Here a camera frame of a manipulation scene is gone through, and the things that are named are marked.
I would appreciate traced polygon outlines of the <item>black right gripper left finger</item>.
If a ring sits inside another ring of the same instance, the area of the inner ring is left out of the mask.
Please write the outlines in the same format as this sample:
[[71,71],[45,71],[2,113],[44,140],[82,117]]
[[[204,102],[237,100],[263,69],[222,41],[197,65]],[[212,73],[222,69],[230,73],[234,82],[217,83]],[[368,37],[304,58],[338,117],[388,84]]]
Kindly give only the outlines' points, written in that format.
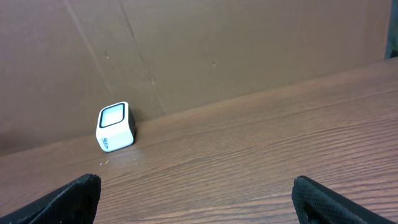
[[92,224],[101,195],[101,178],[85,174],[12,213],[8,224]]

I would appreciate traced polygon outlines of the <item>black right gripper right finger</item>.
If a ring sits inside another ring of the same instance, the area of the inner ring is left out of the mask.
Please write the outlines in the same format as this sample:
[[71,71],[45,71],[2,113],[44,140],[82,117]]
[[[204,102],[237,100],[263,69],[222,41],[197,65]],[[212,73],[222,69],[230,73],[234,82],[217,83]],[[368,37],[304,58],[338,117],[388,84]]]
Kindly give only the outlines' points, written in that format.
[[292,201],[300,224],[394,224],[304,175],[294,180]]

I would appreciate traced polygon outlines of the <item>white barcode scanner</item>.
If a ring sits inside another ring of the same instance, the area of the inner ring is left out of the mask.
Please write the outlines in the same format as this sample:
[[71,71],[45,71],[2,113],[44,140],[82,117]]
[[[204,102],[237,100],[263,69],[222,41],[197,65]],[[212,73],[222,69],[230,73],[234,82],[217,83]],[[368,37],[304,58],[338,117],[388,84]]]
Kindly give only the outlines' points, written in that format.
[[113,152],[134,144],[136,121],[125,101],[103,108],[98,115],[96,139],[104,152]]

